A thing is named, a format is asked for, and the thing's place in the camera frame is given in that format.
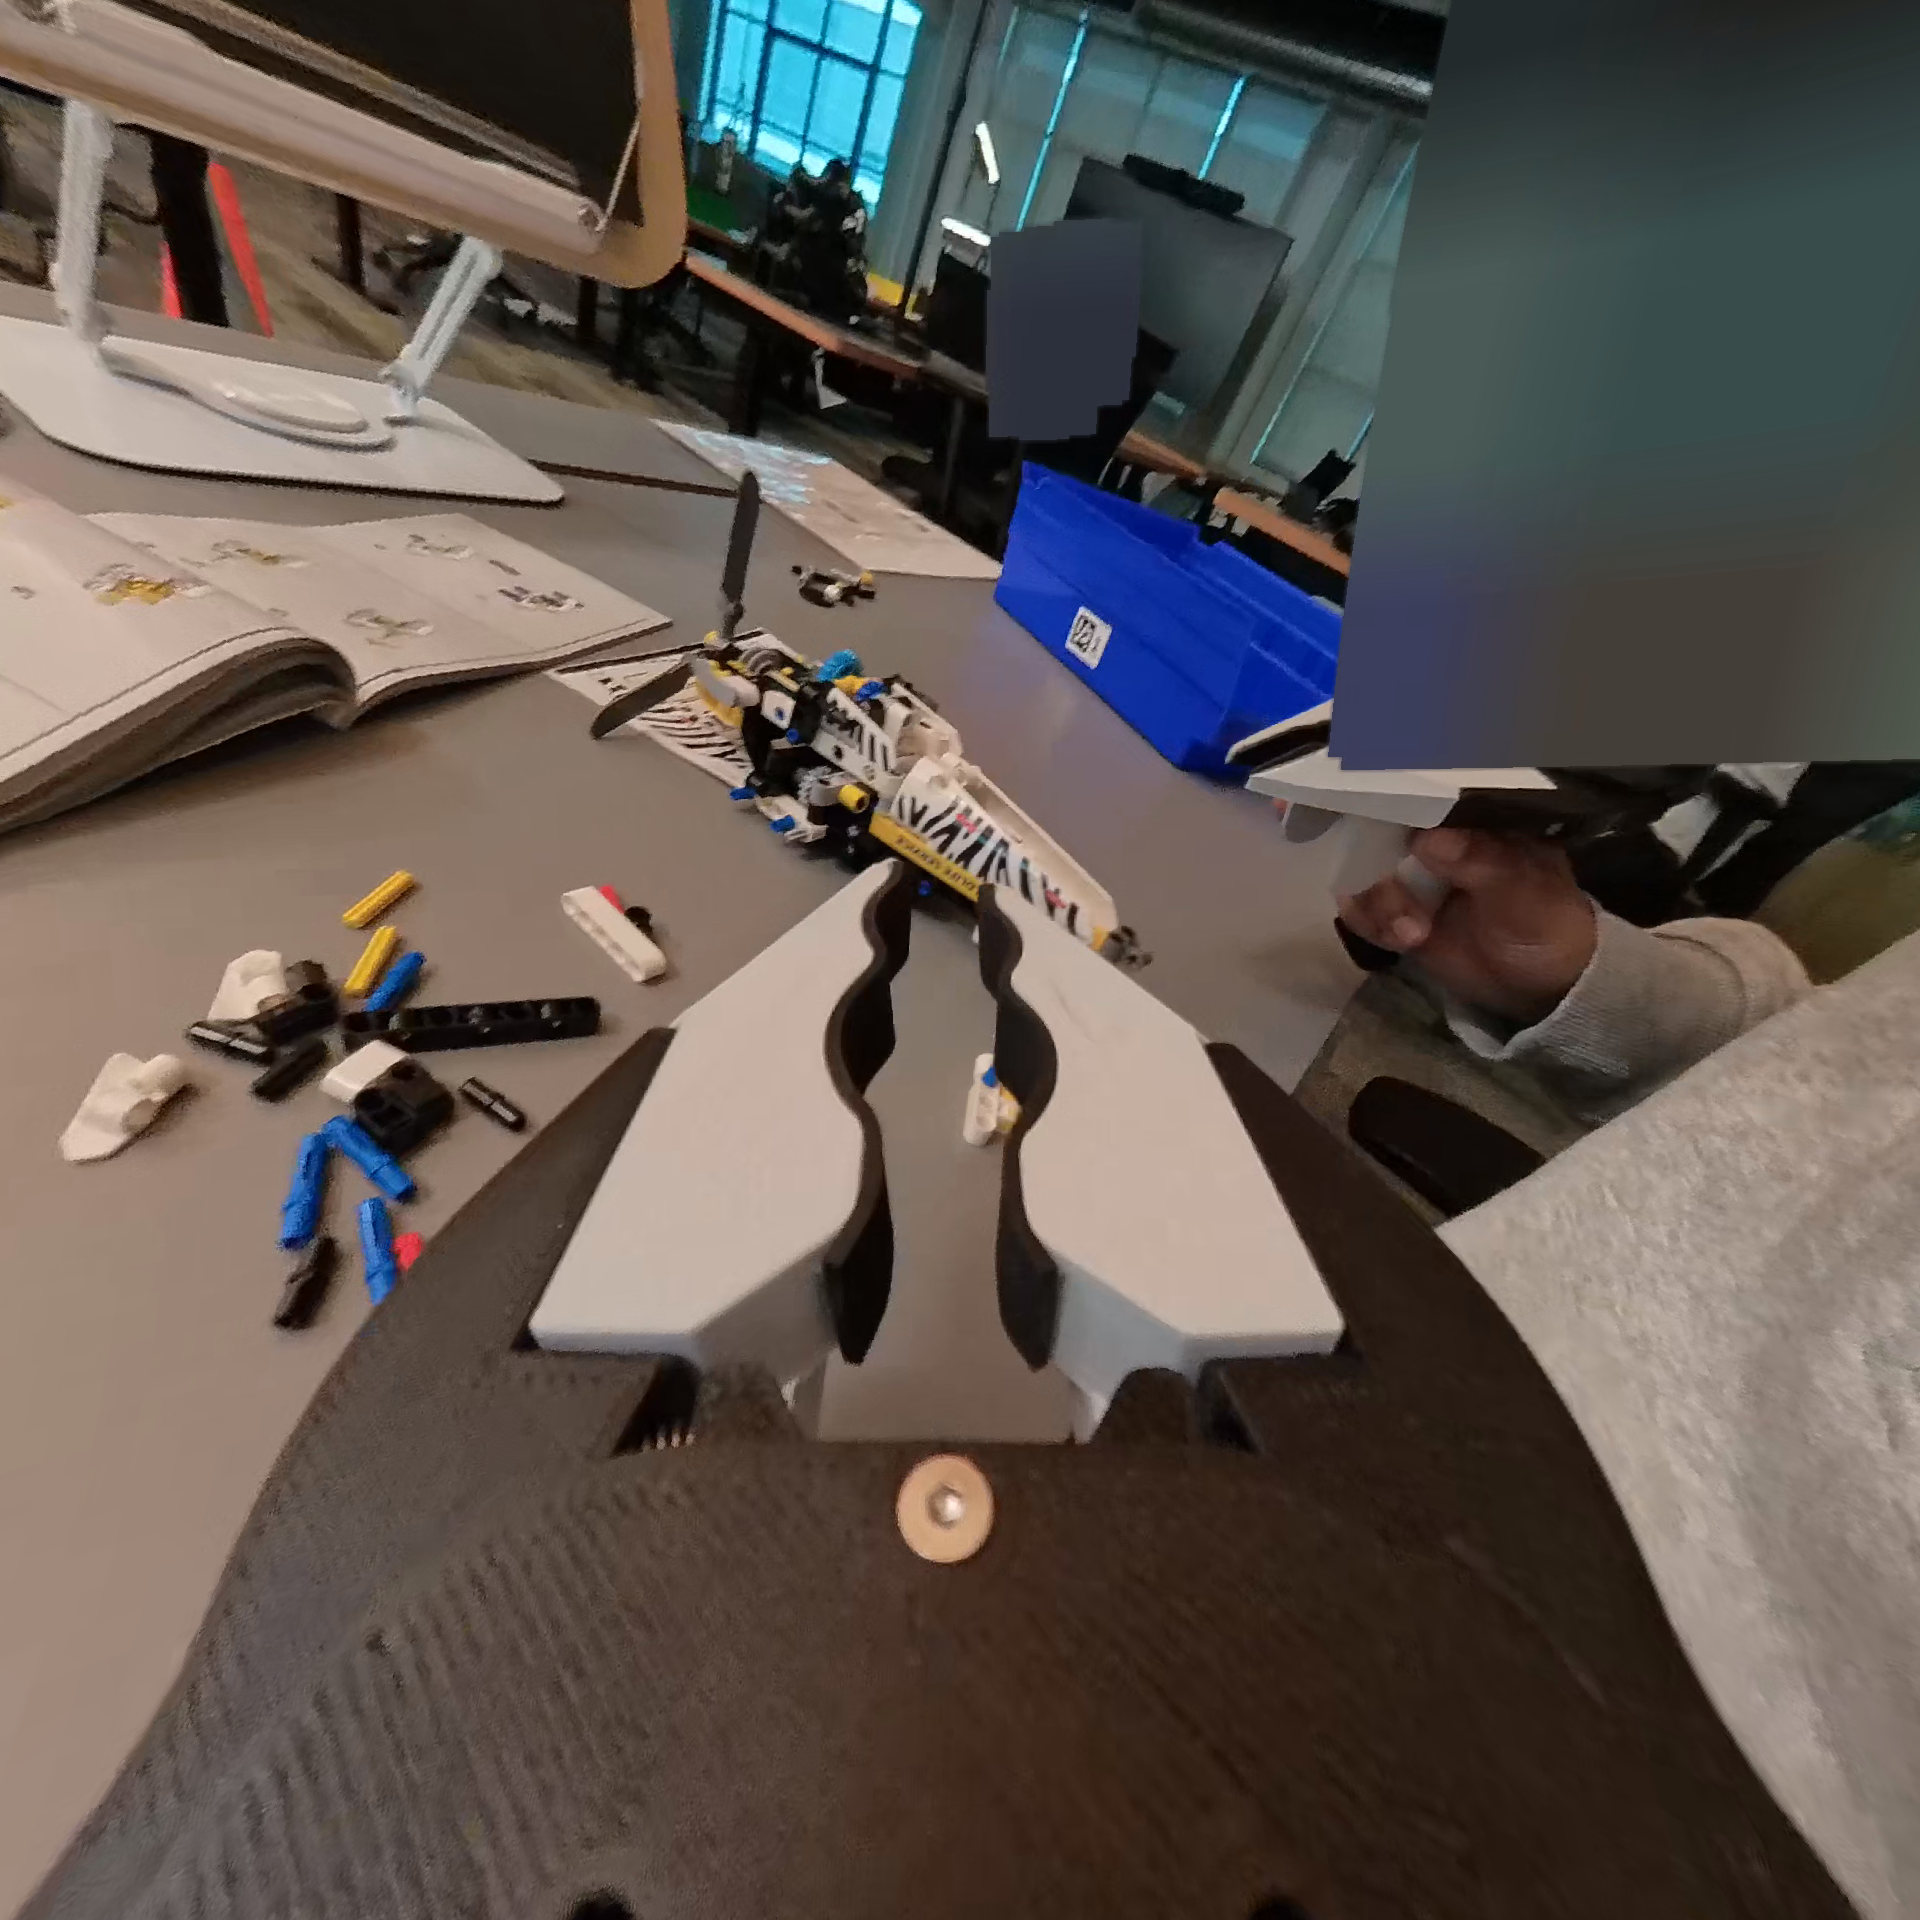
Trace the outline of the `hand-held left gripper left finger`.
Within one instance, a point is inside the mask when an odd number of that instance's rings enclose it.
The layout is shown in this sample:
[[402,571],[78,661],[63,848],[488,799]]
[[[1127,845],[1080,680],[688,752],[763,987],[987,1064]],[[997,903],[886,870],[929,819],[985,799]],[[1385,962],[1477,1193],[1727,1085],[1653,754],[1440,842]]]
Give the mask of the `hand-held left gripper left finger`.
[[533,1310],[537,1347],[752,1365],[792,1401],[831,1354],[871,1354],[897,1224],[870,1090],[913,923],[915,882],[883,861],[673,1024]]

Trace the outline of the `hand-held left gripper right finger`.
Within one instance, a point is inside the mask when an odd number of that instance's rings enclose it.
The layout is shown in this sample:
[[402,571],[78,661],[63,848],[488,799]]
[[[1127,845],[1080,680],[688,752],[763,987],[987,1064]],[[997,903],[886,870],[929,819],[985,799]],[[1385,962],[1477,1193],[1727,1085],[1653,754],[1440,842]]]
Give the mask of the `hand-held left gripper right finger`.
[[1003,1333],[1089,1441],[1129,1376],[1331,1354],[1346,1320],[1207,1037],[1019,896],[977,904],[1000,1161]]

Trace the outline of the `zebra striped lego helicopter model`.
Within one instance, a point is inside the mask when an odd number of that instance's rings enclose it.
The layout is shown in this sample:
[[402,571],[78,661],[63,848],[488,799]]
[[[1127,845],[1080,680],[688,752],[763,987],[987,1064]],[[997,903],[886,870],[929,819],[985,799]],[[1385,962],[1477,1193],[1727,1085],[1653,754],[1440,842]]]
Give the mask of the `zebra striped lego helicopter model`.
[[[850,872],[894,858],[923,896],[977,910],[987,889],[1025,899],[1095,958],[1145,969],[1151,951],[1114,893],[968,754],[959,728],[903,677],[879,677],[854,651],[811,657],[750,627],[746,594],[760,529],[754,471],[737,481],[719,619],[681,648],[693,680],[735,731],[752,778],[728,790],[792,848]],[[646,699],[597,711],[590,737],[623,727]]]

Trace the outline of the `person's right forearm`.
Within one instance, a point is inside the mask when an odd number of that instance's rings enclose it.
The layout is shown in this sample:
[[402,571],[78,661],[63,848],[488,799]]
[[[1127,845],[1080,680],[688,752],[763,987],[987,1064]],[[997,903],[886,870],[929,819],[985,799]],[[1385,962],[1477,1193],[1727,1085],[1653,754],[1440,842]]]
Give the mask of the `person's right forearm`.
[[1624,1113],[1815,987],[1792,947],[1753,920],[1640,927],[1606,906],[1593,918],[1590,965],[1541,1015],[1438,993],[1456,1042],[1584,1122]]

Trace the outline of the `pile of loose lego pieces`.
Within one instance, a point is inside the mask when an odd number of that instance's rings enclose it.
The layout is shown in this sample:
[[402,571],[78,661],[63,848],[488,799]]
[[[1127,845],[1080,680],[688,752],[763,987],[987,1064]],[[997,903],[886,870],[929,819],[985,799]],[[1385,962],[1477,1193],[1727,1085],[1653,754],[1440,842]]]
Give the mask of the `pile of loose lego pieces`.
[[288,1256],[273,1314],[279,1330],[318,1318],[343,1258],[325,1230],[336,1166],[354,1168],[368,1183],[353,1214],[353,1239],[368,1298],[383,1305],[423,1249],[418,1232],[393,1222],[393,1206],[418,1193],[414,1151],[440,1138],[457,1110],[482,1113],[513,1135],[529,1130],[520,1101],[474,1073],[449,1085],[426,1066],[427,1054],[590,1040],[605,1021],[590,993],[421,1001],[426,955],[405,947],[400,927],[387,920],[414,889],[416,878],[399,870],[346,912],[349,927],[368,929],[346,976],[313,958],[243,951],[227,965],[208,1011],[184,1030],[190,1049],[249,1066],[255,1101],[274,1105],[306,1087],[328,1101],[325,1119],[296,1144],[279,1200],[274,1243]]

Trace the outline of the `person's right hand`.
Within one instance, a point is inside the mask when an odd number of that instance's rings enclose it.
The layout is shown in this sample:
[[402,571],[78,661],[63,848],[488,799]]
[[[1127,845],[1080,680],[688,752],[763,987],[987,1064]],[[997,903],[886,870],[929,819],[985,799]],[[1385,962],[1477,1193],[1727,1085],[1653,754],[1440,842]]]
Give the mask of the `person's right hand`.
[[1367,943],[1407,955],[1437,990],[1514,1026],[1544,1021],[1578,984],[1599,947],[1593,899],[1568,853],[1517,832],[1432,827],[1409,861],[1442,889],[1423,897],[1392,872],[1337,914]]

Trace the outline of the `blue plastic bin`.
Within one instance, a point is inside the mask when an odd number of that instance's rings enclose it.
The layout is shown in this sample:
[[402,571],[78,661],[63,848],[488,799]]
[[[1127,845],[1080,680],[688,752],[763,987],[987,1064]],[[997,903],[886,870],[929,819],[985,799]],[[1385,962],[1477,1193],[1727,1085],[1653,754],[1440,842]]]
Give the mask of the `blue plastic bin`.
[[1234,742],[1333,699],[1333,605],[1048,465],[1022,465],[994,601],[1182,773],[1226,777]]

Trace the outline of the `zebra striped sticker sheet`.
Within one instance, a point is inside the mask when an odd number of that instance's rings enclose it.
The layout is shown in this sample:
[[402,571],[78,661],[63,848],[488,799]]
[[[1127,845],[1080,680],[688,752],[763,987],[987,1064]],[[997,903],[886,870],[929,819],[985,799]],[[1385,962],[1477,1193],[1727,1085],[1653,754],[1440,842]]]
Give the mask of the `zebra striped sticker sheet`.
[[686,657],[681,651],[626,655],[554,667],[545,677],[587,699],[597,712],[643,697],[646,707],[605,734],[605,739],[651,742],[725,787],[743,787],[752,778],[750,755],[739,731],[717,715],[693,678],[677,678]]

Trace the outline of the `large dark display screen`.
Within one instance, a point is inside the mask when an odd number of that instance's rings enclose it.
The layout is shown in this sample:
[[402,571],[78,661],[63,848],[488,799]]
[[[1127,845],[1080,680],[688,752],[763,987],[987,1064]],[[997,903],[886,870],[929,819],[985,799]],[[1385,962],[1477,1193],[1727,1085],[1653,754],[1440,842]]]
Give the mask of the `large dark display screen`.
[[1134,323],[1133,384],[1115,429],[1152,402],[1207,410],[1278,303],[1294,239],[1243,211],[1243,197],[1178,166],[1127,155],[1080,161],[1064,216],[1072,341],[1110,387],[1123,323]]

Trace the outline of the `white printed paper sheet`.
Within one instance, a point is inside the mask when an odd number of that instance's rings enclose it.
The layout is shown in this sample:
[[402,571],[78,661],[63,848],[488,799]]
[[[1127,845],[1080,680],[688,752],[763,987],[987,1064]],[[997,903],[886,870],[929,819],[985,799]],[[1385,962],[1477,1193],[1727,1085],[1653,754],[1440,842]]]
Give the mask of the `white printed paper sheet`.
[[1002,563],[823,451],[693,423],[659,425],[730,480],[754,471],[775,510],[856,571],[994,582]]

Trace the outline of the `person's grey hoodie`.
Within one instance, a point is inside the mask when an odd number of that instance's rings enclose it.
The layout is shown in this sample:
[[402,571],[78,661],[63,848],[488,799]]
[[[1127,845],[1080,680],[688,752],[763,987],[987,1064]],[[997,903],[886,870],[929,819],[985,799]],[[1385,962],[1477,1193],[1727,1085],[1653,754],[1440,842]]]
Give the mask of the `person's grey hoodie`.
[[1862,1914],[1919,1912],[1919,947],[1442,1230]]

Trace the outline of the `background wooden desk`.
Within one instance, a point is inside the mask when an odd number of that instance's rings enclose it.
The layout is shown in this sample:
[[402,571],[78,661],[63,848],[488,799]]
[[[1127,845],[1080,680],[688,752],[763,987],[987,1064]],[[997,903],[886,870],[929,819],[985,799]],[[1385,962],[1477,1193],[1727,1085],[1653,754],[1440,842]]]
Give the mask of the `background wooden desk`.
[[821,353],[829,362],[934,387],[950,397],[955,413],[968,406],[987,406],[985,375],[947,353],[913,355],[881,337],[821,320],[698,248],[683,251],[681,267],[705,295],[731,305],[746,329],[728,400],[728,432],[739,438],[754,438],[762,432],[763,402],[773,390],[773,370],[783,353]]

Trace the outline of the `open instruction booklet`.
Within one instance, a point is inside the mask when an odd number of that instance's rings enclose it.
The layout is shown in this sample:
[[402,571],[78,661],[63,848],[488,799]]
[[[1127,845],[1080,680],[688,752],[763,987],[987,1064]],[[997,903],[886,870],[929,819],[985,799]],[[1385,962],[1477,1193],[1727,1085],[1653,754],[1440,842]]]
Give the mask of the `open instruction booklet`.
[[465,514],[82,514],[5,481],[3,830],[293,718],[649,638],[667,615]]

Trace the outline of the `white monitor stand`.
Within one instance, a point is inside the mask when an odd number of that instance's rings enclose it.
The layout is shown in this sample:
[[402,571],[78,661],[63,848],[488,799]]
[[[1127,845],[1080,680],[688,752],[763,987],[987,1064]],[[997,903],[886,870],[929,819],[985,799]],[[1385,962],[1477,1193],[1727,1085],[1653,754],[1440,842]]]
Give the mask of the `white monitor stand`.
[[97,295],[113,121],[65,103],[56,321],[5,318],[3,387],[49,440],[160,472],[559,504],[563,486],[430,400],[502,253],[467,234],[377,376],[325,375],[111,331]]

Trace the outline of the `monitor with pale frame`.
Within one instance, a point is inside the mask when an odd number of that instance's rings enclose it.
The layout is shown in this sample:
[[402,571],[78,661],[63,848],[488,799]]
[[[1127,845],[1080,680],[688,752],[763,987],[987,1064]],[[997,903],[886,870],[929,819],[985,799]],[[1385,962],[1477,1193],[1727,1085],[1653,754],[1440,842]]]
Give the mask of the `monitor with pale frame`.
[[3,69],[623,290],[683,257],[659,1],[5,1]]

